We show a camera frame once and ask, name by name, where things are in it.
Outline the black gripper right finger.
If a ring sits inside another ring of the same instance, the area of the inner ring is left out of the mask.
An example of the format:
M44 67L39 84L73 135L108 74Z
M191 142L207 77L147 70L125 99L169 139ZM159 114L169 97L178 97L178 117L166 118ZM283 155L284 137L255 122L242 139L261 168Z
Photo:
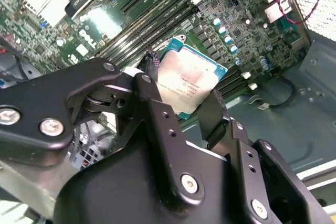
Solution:
M272 144L248 138L217 90L197 115L207 149L226 158L224 198L234 223L333 222Z

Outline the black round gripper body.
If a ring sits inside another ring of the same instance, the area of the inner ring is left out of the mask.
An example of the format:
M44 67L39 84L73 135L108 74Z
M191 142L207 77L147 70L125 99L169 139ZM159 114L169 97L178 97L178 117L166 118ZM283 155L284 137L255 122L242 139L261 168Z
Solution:
M247 186L237 175L252 147L233 139L221 152L183 138L138 139L73 176L54 223L247 223Z

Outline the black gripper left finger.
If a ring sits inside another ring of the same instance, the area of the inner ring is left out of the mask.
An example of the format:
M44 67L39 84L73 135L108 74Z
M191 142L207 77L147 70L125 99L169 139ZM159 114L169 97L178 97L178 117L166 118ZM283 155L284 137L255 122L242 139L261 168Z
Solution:
M57 165L67 154L75 127L102 112L117 116L117 150L141 139L149 141L166 201L203 201L204 185L154 75L146 72L131 77L102 58L2 90L1 158Z

